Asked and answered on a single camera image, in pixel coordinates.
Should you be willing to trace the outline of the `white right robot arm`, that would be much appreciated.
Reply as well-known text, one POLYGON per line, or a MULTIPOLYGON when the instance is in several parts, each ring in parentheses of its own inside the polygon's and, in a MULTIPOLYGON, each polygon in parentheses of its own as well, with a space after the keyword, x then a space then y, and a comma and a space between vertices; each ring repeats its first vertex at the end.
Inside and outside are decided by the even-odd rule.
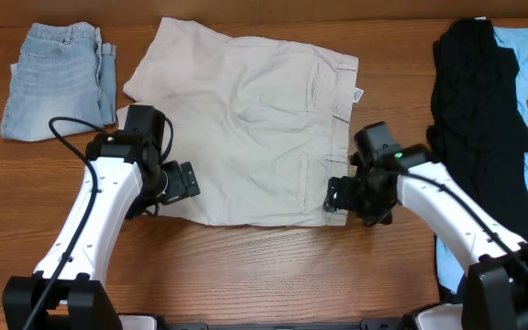
POLYGON ((423 145, 381 144, 352 161, 356 175, 330 179, 324 209, 374 226, 400 204, 428 224, 466 277, 461 304, 428 307, 410 317, 411 328, 528 330, 528 242, 487 214, 423 145))

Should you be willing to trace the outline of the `light blue shirt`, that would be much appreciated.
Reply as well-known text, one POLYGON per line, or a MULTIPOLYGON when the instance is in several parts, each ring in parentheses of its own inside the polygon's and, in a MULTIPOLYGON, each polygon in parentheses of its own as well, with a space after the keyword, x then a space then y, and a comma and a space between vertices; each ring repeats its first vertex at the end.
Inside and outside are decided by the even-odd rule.
MULTIPOLYGON (((528 128, 528 29, 496 27, 494 38, 500 47, 512 49, 518 61, 517 110, 528 128)), ((528 192, 528 152, 524 154, 524 180, 528 192)), ((464 271, 453 253, 439 239, 435 241, 435 267, 443 299, 445 301, 459 300, 462 296, 464 271)))

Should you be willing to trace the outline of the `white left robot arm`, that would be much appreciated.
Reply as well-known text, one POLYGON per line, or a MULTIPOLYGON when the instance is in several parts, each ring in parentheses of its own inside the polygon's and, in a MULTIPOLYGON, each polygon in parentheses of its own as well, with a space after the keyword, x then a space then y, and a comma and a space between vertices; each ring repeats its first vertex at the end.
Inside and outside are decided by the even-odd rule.
POLYGON ((82 186, 54 246, 2 303, 10 329, 156 329, 153 315, 120 314, 105 280, 125 220, 199 194, 188 162, 160 160, 151 133, 100 133, 87 145, 82 186))

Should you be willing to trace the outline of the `black garment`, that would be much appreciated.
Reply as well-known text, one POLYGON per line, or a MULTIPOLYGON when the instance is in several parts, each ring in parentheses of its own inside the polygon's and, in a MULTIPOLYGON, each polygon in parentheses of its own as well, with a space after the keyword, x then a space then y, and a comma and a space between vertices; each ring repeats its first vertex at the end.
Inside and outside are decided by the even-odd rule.
POLYGON ((492 23, 464 19, 434 42, 434 124, 427 139, 456 183, 502 226, 528 242, 524 154, 528 128, 517 110, 519 65, 492 23))

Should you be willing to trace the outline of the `folded light blue jeans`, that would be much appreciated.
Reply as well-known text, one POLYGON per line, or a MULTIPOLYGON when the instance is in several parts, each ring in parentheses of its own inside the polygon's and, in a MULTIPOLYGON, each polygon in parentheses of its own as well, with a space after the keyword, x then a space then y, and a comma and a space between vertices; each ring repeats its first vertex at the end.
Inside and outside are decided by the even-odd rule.
POLYGON ((35 142, 53 138, 49 121, 66 116, 97 127, 116 121, 117 46, 80 22, 66 27, 35 23, 11 65, 0 133, 35 142))

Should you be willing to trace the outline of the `beige khaki shorts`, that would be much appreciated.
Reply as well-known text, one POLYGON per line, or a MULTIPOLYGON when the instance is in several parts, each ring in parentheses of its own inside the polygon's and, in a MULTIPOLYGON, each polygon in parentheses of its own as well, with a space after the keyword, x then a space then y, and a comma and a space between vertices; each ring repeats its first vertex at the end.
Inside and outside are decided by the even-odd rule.
POLYGON ((200 193, 159 214, 209 226, 342 226, 328 182, 347 174, 358 59, 311 44, 231 38, 165 17, 124 91, 168 119, 170 157, 200 193))

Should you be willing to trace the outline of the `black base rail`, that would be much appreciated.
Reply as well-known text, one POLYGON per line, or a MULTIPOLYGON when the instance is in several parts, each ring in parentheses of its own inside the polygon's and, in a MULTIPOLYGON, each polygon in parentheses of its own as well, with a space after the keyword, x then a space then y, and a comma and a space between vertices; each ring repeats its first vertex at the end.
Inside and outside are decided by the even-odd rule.
POLYGON ((162 316, 122 314, 124 330, 461 330, 462 305, 428 306, 401 317, 364 318, 344 323, 296 324, 169 324, 162 316))

